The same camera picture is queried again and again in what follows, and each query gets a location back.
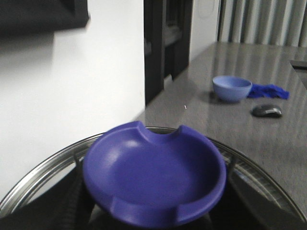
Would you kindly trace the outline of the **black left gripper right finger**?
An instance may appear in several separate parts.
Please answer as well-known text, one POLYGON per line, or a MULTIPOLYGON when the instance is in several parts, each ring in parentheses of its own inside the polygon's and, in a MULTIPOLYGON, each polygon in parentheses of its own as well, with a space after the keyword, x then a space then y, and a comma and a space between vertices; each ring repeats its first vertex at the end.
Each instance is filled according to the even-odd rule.
POLYGON ((264 198, 227 166, 224 193, 209 212, 214 230, 305 230, 307 223, 264 198))

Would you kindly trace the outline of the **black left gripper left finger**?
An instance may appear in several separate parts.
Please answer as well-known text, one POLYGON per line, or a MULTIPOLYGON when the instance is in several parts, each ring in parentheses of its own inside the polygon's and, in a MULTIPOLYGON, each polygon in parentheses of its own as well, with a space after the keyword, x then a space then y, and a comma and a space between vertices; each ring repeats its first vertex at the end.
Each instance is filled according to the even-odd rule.
POLYGON ((83 182, 82 161, 30 204, 0 219, 2 230, 85 230, 94 201, 83 182))

